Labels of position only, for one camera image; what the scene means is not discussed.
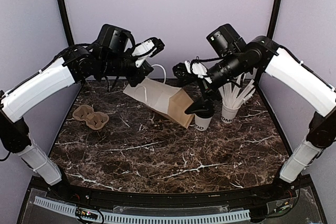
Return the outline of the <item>black plastic cup lid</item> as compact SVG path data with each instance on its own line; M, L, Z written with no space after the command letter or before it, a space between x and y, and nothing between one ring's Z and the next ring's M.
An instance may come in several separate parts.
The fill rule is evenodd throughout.
M195 115L199 118L209 119L214 115L214 110L197 110Z

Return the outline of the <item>brown pulp cup carrier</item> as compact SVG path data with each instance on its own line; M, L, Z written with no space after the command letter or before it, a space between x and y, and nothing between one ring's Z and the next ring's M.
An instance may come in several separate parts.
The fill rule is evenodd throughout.
M74 110L72 117L77 121L85 121L92 130L102 129L109 121L109 116L103 112L95 112L93 107L83 104Z

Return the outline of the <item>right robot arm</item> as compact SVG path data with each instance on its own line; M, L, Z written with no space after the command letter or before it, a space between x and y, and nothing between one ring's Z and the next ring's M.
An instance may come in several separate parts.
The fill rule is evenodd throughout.
M288 191L288 184L324 149L335 142L335 88L318 77L300 62L286 47L273 40L258 36L249 43L230 24L219 26L207 37L218 55L211 68L194 68L201 63L196 59L187 64L187 72L198 77L202 97L193 102L186 114L208 114L208 100L215 98L217 90L242 73L258 69L286 84L315 109L309 124L309 132L302 143L283 164L277 180L268 188L273 200L280 199Z

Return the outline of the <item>white paper coffee cup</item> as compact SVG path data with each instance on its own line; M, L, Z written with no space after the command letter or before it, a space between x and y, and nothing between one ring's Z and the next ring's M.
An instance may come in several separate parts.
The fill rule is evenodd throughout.
M195 115L195 128L199 131L206 131L210 125L212 117L202 118Z

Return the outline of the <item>brown paper bag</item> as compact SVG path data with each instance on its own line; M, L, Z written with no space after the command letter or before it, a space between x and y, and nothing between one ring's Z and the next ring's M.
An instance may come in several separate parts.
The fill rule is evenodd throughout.
M193 114L185 114L185 110L193 103L192 98L183 88L166 84L166 70L162 65L154 64L163 70L164 80L158 82L146 77L136 87L127 85L123 93L143 103L153 111L167 119L188 128Z

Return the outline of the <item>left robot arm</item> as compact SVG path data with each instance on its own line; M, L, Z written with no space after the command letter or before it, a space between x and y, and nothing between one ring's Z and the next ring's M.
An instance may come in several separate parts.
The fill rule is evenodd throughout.
M97 81L108 77L125 77L135 87L153 68L147 62L164 49L162 40L152 37L136 43L129 30L104 24L98 38L90 44L76 44L57 54L37 73L16 87L1 91L1 142L10 153L17 154L34 172L53 187L63 201L74 197L74 189L65 175L29 136L24 115L56 92L88 77Z

